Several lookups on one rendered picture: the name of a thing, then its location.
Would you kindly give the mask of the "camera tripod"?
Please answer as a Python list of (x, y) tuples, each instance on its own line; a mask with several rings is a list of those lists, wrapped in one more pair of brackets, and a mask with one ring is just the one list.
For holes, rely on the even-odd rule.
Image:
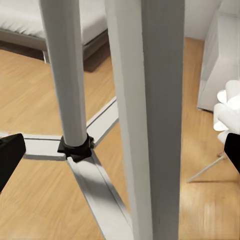
[[(104, 0), (116, 96), (88, 122), (79, 0), (38, 3), (63, 136), (22, 159), (67, 161), (104, 240), (179, 240), (186, 0)], [(93, 150), (118, 122), (130, 212)]]

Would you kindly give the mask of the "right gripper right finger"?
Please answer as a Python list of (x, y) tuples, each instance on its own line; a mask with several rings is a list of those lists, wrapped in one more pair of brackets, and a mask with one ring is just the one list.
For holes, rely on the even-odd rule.
[(228, 155), (238, 172), (240, 172), (240, 135), (229, 133), (224, 147), (224, 152)]

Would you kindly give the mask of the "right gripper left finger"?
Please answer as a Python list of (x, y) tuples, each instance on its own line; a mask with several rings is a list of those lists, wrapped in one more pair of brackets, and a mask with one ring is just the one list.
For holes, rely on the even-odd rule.
[(25, 153), (22, 133), (0, 138), (0, 193)]

